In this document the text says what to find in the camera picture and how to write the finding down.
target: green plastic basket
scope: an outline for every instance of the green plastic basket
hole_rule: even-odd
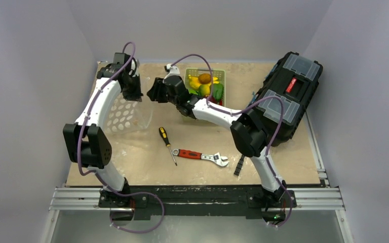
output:
[[[209,74],[209,69],[207,68],[197,68],[197,67],[188,67],[185,70],[185,76],[184,76],[184,84],[187,89],[192,90],[190,87],[190,79],[188,78],[189,75],[197,77],[203,73],[208,73]],[[224,92],[223,92],[223,98],[221,99],[223,101],[223,106],[226,106],[226,71],[222,69],[212,69],[212,76],[217,77],[218,81],[224,86]],[[183,116],[182,117],[183,121],[185,122],[206,122],[203,120],[196,120],[192,119],[190,117]]]

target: red wrench handle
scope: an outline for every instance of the red wrench handle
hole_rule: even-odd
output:
[[[179,149],[177,156],[183,158],[201,159],[202,154],[190,150]]]

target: wrench head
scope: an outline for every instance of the wrench head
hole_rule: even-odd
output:
[[[216,153],[214,155],[214,163],[216,163],[220,167],[225,167],[229,164],[226,156],[220,156],[220,153]]]

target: brown fruit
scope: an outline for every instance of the brown fruit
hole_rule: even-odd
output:
[[[209,75],[209,73],[204,73],[204,74],[199,75],[198,79],[199,79],[199,82],[203,85],[211,82],[211,76]]]

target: beige table surface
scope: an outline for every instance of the beige table surface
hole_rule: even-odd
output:
[[[164,77],[165,64],[141,64],[141,78]],[[226,106],[243,109],[252,92],[262,86],[264,77],[273,63],[212,63],[212,68],[226,71]],[[187,67],[206,67],[203,63],[181,63],[182,76]],[[151,102],[148,97],[144,102]],[[126,176],[130,185],[226,185],[260,184],[258,174],[246,158],[240,176],[233,175],[241,154],[236,150],[230,131],[213,125],[183,122],[175,106],[153,103],[151,123],[146,130],[108,136],[112,145],[111,161]],[[212,162],[176,157],[175,166],[169,150],[159,137],[158,128],[164,127],[172,148],[198,151],[205,154],[220,152],[229,158],[229,165],[220,168]],[[299,124],[292,140],[272,148],[272,157],[279,173],[288,184],[317,184],[319,176],[309,133],[304,120]],[[99,181],[90,175],[82,177],[75,163],[71,163],[67,186],[96,186]]]

